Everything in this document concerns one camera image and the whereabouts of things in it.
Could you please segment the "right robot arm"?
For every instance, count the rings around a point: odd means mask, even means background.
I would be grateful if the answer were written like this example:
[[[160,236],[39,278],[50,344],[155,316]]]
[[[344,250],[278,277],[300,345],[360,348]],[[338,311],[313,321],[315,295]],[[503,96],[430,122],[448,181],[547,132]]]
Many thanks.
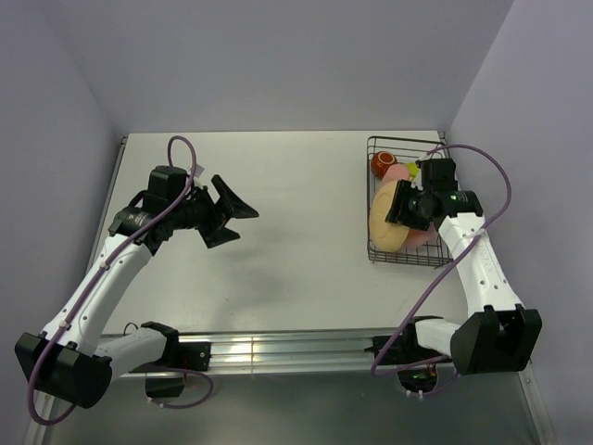
[[[432,350],[450,358],[461,375],[522,371],[542,329],[537,310],[512,290],[486,233],[489,221],[477,195],[462,191],[452,159],[422,159],[420,179],[397,188],[389,223],[434,227],[452,257],[465,294],[468,318],[453,324],[416,317],[400,341],[403,355],[423,360]]]

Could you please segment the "orange black mug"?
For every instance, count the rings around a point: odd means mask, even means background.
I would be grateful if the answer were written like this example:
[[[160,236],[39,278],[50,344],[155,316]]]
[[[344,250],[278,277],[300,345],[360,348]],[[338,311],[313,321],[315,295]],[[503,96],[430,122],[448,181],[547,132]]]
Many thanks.
[[[388,169],[396,164],[397,158],[391,152],[378,151],[370,160],[370,169],[376,178],[383,179]]]

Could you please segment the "salmon plastic cup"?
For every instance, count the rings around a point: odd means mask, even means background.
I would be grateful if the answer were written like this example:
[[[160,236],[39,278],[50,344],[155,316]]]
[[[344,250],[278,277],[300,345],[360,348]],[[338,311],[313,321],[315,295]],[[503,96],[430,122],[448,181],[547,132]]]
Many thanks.
[[[394,164],[390,166],[382,179],[383,182],[389,183],[391,181],[406,180],[410,179],[410,172],[405,165]]]

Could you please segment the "pink plastic plate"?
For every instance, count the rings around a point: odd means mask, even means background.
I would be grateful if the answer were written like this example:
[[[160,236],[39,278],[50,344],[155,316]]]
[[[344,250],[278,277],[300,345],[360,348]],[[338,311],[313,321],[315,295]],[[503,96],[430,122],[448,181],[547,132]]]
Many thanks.
[[[435,227],[431,224],[429,228],[424,230],[409,229],[408,235],[403,248],[418,248],[433,240],[437,235]]]

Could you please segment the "aluminium table rail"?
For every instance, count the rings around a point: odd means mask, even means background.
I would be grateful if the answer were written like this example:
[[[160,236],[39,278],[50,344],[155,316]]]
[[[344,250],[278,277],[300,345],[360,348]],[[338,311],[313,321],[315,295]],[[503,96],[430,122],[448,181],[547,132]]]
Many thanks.
[[[371,338],[389,336],[385,329],[286,331],[275,333],[181,334],[182,342],[209,342],[211,375],[266,375],[368,372],[374,361],[363,350]],[[115,358],[115,377],[151,363],[144,357]]]

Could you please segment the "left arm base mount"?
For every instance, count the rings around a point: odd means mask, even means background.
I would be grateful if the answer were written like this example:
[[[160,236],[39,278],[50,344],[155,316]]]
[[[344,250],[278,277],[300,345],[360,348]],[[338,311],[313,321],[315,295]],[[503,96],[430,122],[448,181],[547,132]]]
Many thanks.
[[[209,342],[182,342],[165,362],[151,362],[136,367],[131,375],[145,376],[145,394],[158,405],[170,409],[194,407],[212,394],[214,383],[209,375]]]

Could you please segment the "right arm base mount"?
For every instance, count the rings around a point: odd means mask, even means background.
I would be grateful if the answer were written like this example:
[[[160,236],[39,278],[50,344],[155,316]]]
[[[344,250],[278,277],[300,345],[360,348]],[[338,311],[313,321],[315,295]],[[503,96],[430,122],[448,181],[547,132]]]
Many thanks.
[[[363,351],[370,353],[377,358],[381,349],[385,346],[389,336],[375,336],[371,338],[371,346]],[[450,363],[448,357],[442,358],[441,353],[435,350],[429,350],[421,347],[415,337],[400,335],[393,345],[387,350],[384,358],[380,361],[380,366],[404,365],[417,362],[426,362],[429,359],[439,358],[440,362]]]

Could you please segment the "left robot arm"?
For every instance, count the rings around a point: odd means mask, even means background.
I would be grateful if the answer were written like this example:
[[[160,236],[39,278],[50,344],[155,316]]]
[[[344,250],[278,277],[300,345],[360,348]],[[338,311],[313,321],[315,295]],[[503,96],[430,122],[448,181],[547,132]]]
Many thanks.
[[[215,248],[240,237],[228,221],[258,217],[219,175],[211,182],[217,199],[181,168],[150,172],[147,188],[117,212],[98,259],[59,314],[39,334],[19,338],[15,353],[30,397],[41,391],[88,409],[121,375],[177,365],[179,333],[164,324],[146,322],[108,343],[100,337],[131,282],[175,232],[196,230]]]

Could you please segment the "lime green bowl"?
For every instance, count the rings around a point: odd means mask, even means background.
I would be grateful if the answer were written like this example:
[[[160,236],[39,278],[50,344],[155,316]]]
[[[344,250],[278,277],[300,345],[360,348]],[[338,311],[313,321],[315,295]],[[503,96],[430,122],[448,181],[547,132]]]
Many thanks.
[[[415,162],[406,163],[405,167],[409,172],[410,180],[415,179],[420,173],[420,168]]]

